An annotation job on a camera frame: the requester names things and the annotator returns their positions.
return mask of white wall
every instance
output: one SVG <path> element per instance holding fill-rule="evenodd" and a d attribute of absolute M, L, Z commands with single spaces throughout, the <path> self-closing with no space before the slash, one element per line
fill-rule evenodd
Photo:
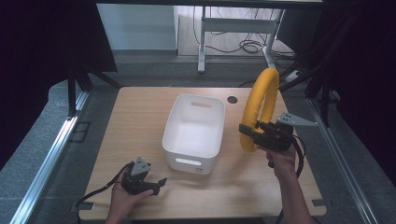
<path fill-rule="evenodd" d="M 177 7 L 97 7 L 112 49 L 177 49 Z"/>

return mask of white plastic bin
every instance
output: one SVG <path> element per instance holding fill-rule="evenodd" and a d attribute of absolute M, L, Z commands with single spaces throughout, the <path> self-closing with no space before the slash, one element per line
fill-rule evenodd
<path fill-rule="evenodd" d="M 179 95 L 163 135 L 168 165 L 179 171 L 209 174 L 219 154 L 224 117 L 225 106 L 219 99 Z"/>

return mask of yellow tube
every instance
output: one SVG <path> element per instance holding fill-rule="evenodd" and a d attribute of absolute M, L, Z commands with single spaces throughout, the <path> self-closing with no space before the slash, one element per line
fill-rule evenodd
<path fill-rule="evenodd" d="M 263 133 L 262 129 L 255 129 L 259 110 L 262 107 L 259 121 L 268 123 L 274 113 L 278 86 L 279 73 L 275 68 L 269 67 L 260 73 L 247 99 L 244 116 L 242 117 L 243 124 L 258 133 Z M 253 152 L 257 149 L 253 144 L 253 139 L 242 133 L 240 133 L 240 144 L 242 149 L 248 152 Z"/>

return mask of wooden table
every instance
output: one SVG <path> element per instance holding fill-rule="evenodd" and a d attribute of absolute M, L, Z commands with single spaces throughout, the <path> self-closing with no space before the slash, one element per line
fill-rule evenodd
<path fill-rule="evenodd" d="M 225 125 L 219 155 L 210 175 L 171 169 L 165 160 L 162 140 L 166 121 L 176 98 L 183 93 L 215 97 L 224 102 Z M 247 153 L 239 144 L 238 124 L 250 88 L 122 88 L 115 103 L 86 193 L 104 186 L 119 169 L 137 157 L 151 163 L 145 181 L 167 177 L 158 196 L 142 201 L 132 219 L 222 218 L 277 216 L 281 210 L 280 190 L 274 171 L 263 151 Z M 227 101 L 238 99 L 236 104 Z M 286 111 L 279 94 L 273 120 Z M 300 183 L 313 216 L 326 213 L 315 178 L 305 161 Z M 80 211 L 82 219 L 105 219 L 111 190 L 90 198 L 93 210 Z"/>

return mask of white desk frame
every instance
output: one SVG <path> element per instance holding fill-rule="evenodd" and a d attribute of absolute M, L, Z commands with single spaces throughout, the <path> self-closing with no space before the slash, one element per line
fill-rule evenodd
<path fill-rule="evenodd" d="M 205 7 L 202 7 L 201 17 L 201 43 L 198 51 L 198 72 L 205 72 L 205 32 L 232 32 L 232 33 L 258 33 L 269 34 L 268 43 L 262 49 L 265 60 L 269 67 L 275 67 L 271 56 L 271 48 L 274 44 L 277 29 L 282 19 L 284 9 L 280 9 L 277 17 L 271 20 L 246 20 L 246 19 L 223 19 L 207 18 Z"/>

